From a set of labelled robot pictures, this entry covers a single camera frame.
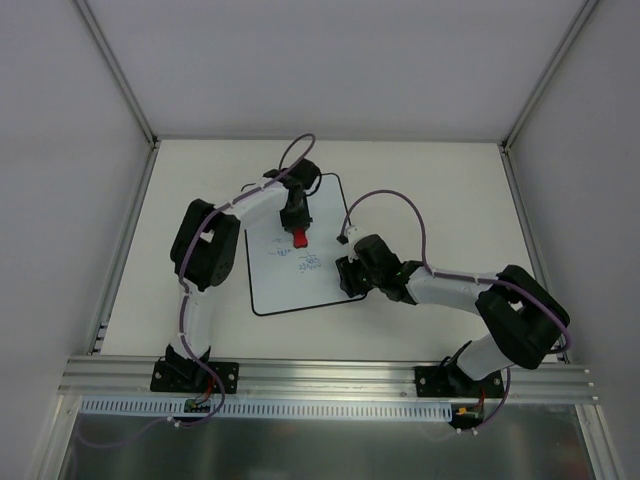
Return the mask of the red whiteboard eraser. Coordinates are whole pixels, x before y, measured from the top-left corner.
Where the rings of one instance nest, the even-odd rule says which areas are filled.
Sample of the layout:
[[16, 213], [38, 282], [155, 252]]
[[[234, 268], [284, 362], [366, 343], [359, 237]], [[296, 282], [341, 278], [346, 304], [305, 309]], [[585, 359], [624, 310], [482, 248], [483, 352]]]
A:
[[308, 247], [308, 239], [306, 231], [303, 228], [296, 228], [293, 233], [293, 246], [296, 249], [302, 249]]

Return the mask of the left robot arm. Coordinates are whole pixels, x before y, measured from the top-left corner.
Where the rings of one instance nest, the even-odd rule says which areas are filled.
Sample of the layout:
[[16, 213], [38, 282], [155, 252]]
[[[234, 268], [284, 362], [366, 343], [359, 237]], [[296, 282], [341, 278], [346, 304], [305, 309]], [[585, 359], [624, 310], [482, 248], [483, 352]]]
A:
[[312, 224], [307, 197], [320, 182], [320, 169], [303, 158], [266, 172], [220, 206], [202, 199], [189, 204], [170, 250], [183, 289], [178, 331], [155, 363], [152, 391], [201, 393], [215, 386], [205, 364], [211, 353], [213, 294], [233, 269], [241, 232], [277, 214], [291, 246], [307, 247]]

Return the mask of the white whiteboard black frame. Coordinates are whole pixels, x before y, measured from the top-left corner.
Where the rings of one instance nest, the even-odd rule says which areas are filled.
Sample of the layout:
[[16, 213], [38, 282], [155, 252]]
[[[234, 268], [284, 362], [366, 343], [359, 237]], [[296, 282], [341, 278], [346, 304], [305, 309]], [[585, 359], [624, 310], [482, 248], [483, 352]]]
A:
[[245, 231], [252, 310], [258, 316], [359, 301], [340, 288], [335, 261], [348, 254], [337, 241], [347, 211], [340, 177], [327, 173], [308, 201], [312, 217], [308, 245], [296, 249], [293, 236], [274, 212]]

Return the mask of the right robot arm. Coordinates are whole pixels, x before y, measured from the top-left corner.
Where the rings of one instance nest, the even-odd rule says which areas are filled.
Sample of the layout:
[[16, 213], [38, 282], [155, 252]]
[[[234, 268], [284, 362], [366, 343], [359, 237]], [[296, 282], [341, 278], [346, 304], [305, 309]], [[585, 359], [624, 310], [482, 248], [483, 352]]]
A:
[[423, 393], [470, 397], [490, 376], [513, 365], [535, 370], [567, 340], [566, 310], [523, 268], [509, 265], [493, 275], [431, 270], [402, 261], [377, 234], [350, 227], [337, 238], [347, 255], [336, 262], [340, 288], [348, 297], [378, 290], [408, 305], [439, 305], [478, 315], [488, 332], [445, 359], [418, 383]]

